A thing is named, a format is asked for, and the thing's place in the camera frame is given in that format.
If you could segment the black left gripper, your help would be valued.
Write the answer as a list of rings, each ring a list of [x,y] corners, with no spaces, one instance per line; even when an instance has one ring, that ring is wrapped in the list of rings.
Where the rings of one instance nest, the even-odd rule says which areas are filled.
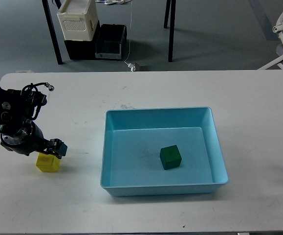
[[[26,123],[13,135],[1,134],[0,144],[8,151],[29,156],[30,153],[42,152],[61,159],[66,155],[67,145],[60,139],[46,141],[40,128],[34,123]]]

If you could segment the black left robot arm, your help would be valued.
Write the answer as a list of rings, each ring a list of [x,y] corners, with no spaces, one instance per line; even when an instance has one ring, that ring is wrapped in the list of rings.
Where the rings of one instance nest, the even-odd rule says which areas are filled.
[[[8,151],[28,156],[36,151],[52,154],[58,159],[66,155],[67,145],[60,139],[46,140],[34,123],[41,108],[47,104],[46,95],[38,90],[54,86],[47,82],[30,83],[21,90],[0,87],[0,144]]]

